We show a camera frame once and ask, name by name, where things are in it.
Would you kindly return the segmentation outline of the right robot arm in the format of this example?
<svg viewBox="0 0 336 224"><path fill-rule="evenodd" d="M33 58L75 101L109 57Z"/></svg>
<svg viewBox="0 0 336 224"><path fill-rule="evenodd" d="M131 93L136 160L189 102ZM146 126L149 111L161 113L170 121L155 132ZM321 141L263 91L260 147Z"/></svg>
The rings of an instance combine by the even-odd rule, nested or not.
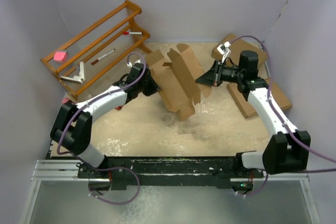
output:
<svg viewBox="0 0 336 224"><path fill-rule="evenodd" d="M240 161L234 164L234 173L246 177L252 169L280 174L300 172L307 168L311 137L307 131L300 131L291 123L269 92L269 83L258 75L258 55L254 51L240 53L239 63L228 66L226 61L215 60L209 71L195 82L218 87L223 82L237 84L238 91L255 109L270 135L265 150L238 154Z"/></svg>

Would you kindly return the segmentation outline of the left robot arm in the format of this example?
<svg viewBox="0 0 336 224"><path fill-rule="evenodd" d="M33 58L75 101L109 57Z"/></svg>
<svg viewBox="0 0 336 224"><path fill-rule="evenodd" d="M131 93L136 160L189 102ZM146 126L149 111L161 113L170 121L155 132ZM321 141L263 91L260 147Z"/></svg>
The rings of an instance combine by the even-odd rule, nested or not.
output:
<svg viewBox="0 0 336 224"><path fill-rule="evenodd" d="M90 165L96 178L108 172L107 158L91 144L93 123L107 112L122 107L140 93L149 97L160 91L147 66L136 62L130 72L113 83L106 91L85 102L64 103L50 132L53 141Z"/></svg>

